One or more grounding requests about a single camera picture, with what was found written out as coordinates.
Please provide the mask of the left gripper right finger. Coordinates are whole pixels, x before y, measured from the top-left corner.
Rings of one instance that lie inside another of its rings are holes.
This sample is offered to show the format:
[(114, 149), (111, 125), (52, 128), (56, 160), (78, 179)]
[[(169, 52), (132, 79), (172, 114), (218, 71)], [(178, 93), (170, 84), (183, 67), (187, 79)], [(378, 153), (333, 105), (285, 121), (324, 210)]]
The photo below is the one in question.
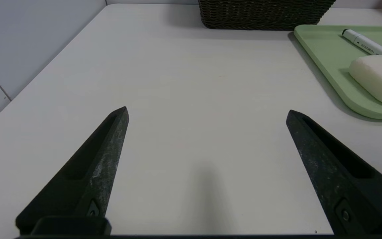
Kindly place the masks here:
[(335, 235), (382, 235), (382, 174), (309, 116), (286, 125)]

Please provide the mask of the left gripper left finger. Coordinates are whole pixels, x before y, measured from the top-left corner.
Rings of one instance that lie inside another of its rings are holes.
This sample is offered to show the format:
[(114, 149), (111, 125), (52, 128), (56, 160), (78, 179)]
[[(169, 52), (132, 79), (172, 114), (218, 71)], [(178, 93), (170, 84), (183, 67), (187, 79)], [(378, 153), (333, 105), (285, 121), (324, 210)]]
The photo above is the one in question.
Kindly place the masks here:
[(109, 235), (105, 218), (128, 127), (111, 112), (16, 217), (20, 235)]

